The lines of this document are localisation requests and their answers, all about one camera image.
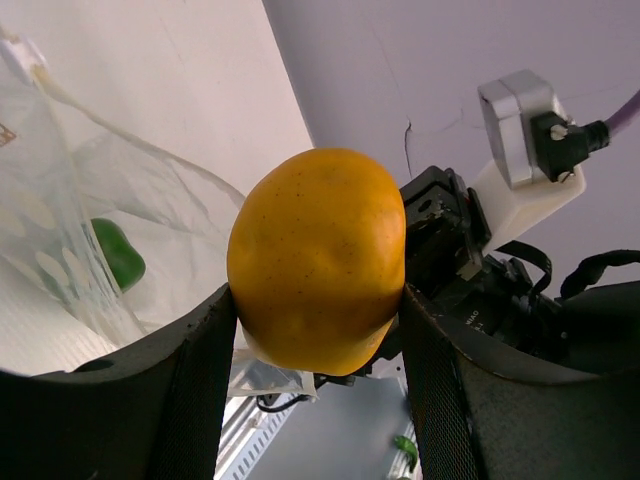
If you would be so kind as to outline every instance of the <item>black cable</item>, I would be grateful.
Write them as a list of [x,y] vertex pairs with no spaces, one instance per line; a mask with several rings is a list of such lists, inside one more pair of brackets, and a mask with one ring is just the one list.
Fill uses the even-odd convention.
[[[320,378],[320,380],[318,380],[315,383],[316,390],[318,390],[320,387],[322,387],[327,382],[328,382],[328,379],[326,377]],[[256,405],[258,406],[258,409],[261,412],[265,412],[265,413],[280,413],[280,412],[284,412],[285,410],[293,407],[297,403],[306,402],[310,398],[312,398],[311,395],[296,395],[291,400],[283,403],[282,405],[278,405],[277,407],[269,407],[267,405],[264,405],[261,402],[261,400],[264,401],[264,395],[258,395],[256,397]]]

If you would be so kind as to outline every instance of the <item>connector plug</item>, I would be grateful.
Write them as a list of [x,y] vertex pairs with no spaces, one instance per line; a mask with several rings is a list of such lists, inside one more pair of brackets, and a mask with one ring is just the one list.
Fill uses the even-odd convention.
[[609,146],[609,127],[598,120],[572,125],[554,112],[531,119],[538,167],[552,182],[563,181],[591,153]]

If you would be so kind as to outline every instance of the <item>black strap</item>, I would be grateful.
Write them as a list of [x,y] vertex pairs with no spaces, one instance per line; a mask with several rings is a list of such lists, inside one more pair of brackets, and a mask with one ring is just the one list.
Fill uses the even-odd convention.
[[531,265],[535,265],[542,270],[542,278],[533,286],[531,295],[542,293],[551,283],[553,266],[549,257],[547,257],[542,250],[526,243],[519,242],[518,240],[513,240],[497,250],[498,252],[506,253],[507,255],[529,262]]
[[640,251],[613,250],[585,258],[562,283],[560,296],[565,300],[574,297],[584,292],[589,285],[598,283],[607,267],[621,267],[630,263],[640,263]]

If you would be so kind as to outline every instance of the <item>green leaf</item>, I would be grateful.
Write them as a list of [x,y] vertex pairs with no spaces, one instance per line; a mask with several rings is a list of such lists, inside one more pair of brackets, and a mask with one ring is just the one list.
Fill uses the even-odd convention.
[[398,435],[393,439],[393,443],[396,445],[398,450],[402,450],[407,457],[409,457],[409,470],[413,472],[418,465],[418,449],[416,445],[411,441],[411,439]]

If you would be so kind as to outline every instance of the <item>cable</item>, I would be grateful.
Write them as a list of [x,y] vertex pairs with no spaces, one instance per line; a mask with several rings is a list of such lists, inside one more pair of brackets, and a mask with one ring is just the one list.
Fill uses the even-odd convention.
[[[327,382],[328,382],[328,379],[326,377],[321,378],[320,380],[318,380],[316,382],[316,384],[315,384],[316,390],[318,390],[320,387],[322,387]],[[285,410],[293,407],[297,403],[306,402],[310,398],[312,398],[311,395],[296,395],[291,400],[283,403],[282,405],[278,405],[277,407],[268,407],[267,405],[264,405],[261,402],[261,400],[264,401],[264,395],[258,395],[256,397],[256,405],[258,406],[258,409],[260,411],[262,411],[262,412],[265,412],[265,413],[280,413],[280,412],[284,412]]]
[[640,117],[640,90],[605,121],[607,127],[609,127],[609,136],[615,137],[638,117]]

